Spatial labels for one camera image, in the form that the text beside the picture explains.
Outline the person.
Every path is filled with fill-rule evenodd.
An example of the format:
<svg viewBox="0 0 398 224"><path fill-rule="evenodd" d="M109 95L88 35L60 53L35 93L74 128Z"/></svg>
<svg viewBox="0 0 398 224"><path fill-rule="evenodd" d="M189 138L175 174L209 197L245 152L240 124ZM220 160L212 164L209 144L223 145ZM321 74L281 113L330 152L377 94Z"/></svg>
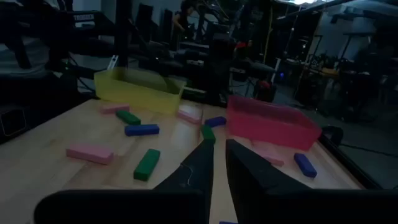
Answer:
<svg viewBox="0 0 398 224"><path fill-rule="evenodd" d="M196 8L196 0L183 0L180 10L175 13L173 18L174 27L184 33L188 29L188 16L190 16Z"/></svg>

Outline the pink wooden block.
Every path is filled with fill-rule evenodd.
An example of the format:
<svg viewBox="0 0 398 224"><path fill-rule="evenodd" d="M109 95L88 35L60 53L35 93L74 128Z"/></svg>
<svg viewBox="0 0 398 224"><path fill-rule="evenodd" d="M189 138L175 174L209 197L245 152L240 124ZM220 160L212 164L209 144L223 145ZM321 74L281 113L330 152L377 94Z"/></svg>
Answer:
<svg viewBox="0 0 398 224"><path fill-rule="evenodd" d="M102 105L100 108L100 112L103 114L113 114L119 110L129 111L130 106L128 104L107 104Z"/></svg>
<svg viewBox="0 0 398 224"><path fill-rule="evenodd" d="M66 155L103 165L110 164L114 157L114 153L110 149L87 144L77 144L66 148Z"/></svg>
<svg viewBox="0 0 398 224"><path fill-rule="evenodd" d="M275 166L283 166L285 164L282 156L277 152L273 144L268 142L253 141L252 148L255 153Z"/></svg>
<svg viewBox="0 0 398 224"><path fill-rule="evenodd" d="M203 110L197 106L181 105L177 111L177 116L190 123L200 124Z"/></svg>

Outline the red plastic bin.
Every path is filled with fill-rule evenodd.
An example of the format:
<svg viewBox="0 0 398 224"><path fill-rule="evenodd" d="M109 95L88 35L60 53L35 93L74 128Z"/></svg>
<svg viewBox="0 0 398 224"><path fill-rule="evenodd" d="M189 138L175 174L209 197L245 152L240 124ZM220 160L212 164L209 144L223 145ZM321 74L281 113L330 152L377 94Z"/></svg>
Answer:
<svg viewBox="0 0 398 224"><path fill-rule="evenodd" d="M226 125L232 135L309 151L322 129L297 108L231 95Z"/></svg>

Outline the yellow plastic bin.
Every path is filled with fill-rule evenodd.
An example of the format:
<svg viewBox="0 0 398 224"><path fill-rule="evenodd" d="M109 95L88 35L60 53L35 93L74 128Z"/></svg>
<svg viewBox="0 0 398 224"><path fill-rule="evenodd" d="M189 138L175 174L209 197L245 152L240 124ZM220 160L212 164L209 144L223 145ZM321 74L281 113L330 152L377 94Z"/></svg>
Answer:
<svg viewBox="0 0 398 224"><path fill-rule="evenodd" d="M116 67L94 74L96 96L164 114L179 107L184 81L147 70Z"/></svg>

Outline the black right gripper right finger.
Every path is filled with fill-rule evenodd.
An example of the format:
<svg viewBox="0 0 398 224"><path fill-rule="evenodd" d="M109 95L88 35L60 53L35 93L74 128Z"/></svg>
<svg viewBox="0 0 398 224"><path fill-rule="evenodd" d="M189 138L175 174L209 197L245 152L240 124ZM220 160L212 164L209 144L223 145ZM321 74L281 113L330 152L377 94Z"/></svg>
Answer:
<svg viewBox="0 0 398 224"><path fill-rule="evenodd" d="M311 189L234 139L226 169L239 224L398 224L398 190Z"/></svg>

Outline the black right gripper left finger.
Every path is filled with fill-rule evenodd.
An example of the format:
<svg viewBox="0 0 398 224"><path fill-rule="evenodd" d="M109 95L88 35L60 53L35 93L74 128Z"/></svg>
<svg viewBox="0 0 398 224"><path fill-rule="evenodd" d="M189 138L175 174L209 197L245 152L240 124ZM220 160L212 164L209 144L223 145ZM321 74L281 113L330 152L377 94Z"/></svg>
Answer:
<svg viewBox="0 0 398 224"><path fill-rule="evenodd" d="M43 198L35 224L208 224L214 144L202 141L152 190L63 190Z"/></svg>

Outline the green wooden block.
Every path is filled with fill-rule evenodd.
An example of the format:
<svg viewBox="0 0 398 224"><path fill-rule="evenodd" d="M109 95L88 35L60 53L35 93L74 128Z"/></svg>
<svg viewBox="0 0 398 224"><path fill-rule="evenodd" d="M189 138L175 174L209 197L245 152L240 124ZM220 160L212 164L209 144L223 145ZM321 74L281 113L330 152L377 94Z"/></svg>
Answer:
<svg viewBox="0 0 398 224"><path fill-rule="evenodd" d="M208 141L212 144L216 142L216 138L212 131L212 128L206 124L203 124L201 126L201 135L204 141Z"/></svg>
<svg viewBox="0 0 398 224"><path fill-rule="evenodd" d="M136 180L148 181L160 158L160 151L148 149L134 170Z"/></svg>
<svg viewBox="0 0 398 224"><path fill-rule="evenodd" d="M123 122L129 125L141 125L141 120L128 111L117 110L115 115Z"/></svg>

